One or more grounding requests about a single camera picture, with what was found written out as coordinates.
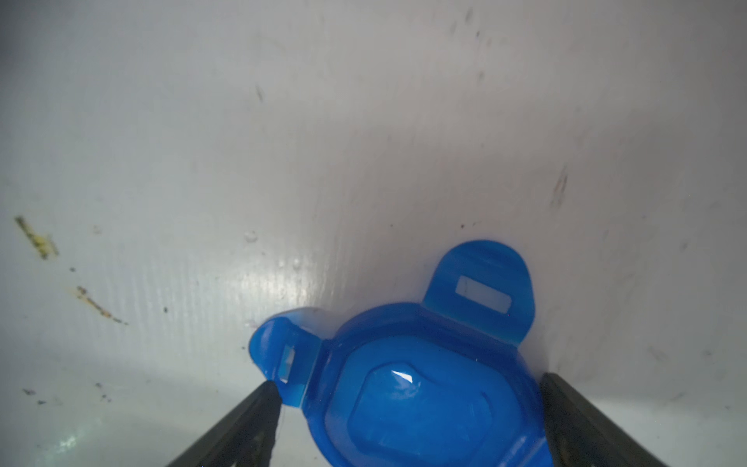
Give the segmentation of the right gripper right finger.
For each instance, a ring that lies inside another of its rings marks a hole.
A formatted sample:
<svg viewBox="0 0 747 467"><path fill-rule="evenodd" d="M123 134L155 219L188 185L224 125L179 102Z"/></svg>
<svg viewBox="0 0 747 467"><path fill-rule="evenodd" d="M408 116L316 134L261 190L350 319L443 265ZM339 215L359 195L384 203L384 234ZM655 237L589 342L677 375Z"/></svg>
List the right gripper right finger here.
<svg viewBox="0 0 747 467"><path fill-rule="evenodd" d="M540 391L554 465L665 467L560 375L544 374Z"/></svg>

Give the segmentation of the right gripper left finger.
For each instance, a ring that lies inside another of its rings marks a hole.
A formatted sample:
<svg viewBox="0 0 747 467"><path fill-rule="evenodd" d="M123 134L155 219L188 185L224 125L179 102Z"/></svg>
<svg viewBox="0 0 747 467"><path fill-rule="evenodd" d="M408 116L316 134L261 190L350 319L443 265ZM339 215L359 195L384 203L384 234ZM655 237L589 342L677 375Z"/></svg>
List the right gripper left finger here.
<svg viewBox="0 0 747 467"><path fill-rule="evenodd" d="M282 399L265 381L168 467L269 467Z"/></svg>

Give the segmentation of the blue lid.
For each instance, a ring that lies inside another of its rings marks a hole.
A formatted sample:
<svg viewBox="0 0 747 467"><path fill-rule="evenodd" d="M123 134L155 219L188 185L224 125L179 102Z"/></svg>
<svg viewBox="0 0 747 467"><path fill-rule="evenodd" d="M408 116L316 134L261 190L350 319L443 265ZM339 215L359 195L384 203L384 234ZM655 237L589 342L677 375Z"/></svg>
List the blue lid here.
<svg viewBox="0 0 747 467"><path fill-rule="evenodd" d="M549 466L540 388L519 353L534 316L523 257L468 241L420 302L375 307L330 337L278 315L248 351L334 466Z"/></svg>

